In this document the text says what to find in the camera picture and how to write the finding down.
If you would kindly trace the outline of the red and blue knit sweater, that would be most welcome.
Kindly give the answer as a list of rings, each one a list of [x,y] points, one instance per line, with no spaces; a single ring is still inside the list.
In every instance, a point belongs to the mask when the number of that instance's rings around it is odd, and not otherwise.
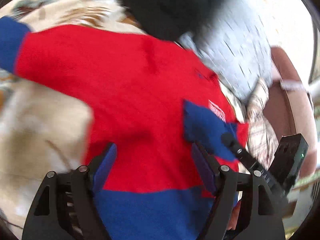
[[[85,163],[109,142],[94,202],[112,239],[196,239],[214,197],[191,157],[208,142],[221,165],[238,161],[221,142],[244,145],[217,75],[189,50],[149,35],[62,25],[33,33],[1,18],[1,68],[77,98],[93,110]]]

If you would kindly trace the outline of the pink patterned pillow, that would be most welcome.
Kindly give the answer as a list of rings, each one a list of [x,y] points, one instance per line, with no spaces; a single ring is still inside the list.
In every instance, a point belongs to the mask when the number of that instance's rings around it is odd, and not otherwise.
[[[263,114],[269,99],[268,86],[265,80],[258,79],[246,106],[222,83],[220,88],[231,105],[237,120],[240,123],[247,122],[249,124],[245,149],[268,170],[274,160],[279,142],[272,125]]]

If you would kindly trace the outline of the cream leaf-print fleece blanket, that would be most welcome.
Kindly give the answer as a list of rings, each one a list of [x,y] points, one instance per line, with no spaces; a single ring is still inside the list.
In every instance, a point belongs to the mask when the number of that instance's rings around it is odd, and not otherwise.
[[[32,31],[75,24],[139,32],[121,0],[12,0],[1,16]],[[1,218],[17,238],[44,175],[80,164],[91,121],[85,103],[1,71]]]

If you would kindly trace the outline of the grey quilted bedspread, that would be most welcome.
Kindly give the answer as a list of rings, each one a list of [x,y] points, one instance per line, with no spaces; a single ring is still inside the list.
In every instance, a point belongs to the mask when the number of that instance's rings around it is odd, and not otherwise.
[[[271,48],[260,17],[247,0],[222,0],[206,22],[183,34],[179,42],[243,103],[260,77],[272,84]]]

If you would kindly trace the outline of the black garment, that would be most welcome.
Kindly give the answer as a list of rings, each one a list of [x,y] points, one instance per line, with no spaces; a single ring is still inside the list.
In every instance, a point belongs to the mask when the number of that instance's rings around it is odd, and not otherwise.
[[[196,31],[222,0],[123,0],[141,28],[158,39],[176,41]]]

